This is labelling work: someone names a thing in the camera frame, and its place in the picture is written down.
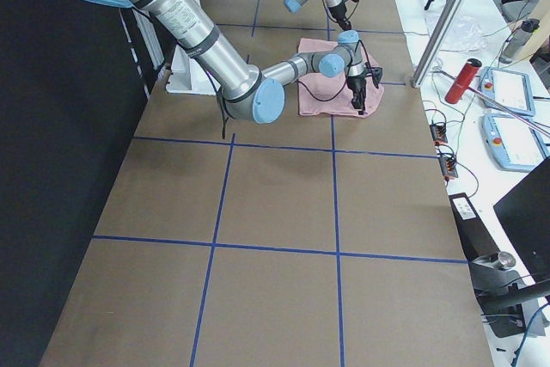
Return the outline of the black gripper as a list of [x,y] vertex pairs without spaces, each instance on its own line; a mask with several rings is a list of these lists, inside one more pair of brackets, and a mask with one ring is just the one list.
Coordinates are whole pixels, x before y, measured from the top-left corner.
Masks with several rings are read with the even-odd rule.
[[365,112],[366,100],[366,77],[365,76],[348,76],[346,78],[347,87],[352,91],[351,104],[359,113]]
[[347,8],[345,1],[341,1],[335,6],[328,8],[331,17],[338,23],[343,31],[351,30],[351,22],[346,17]]

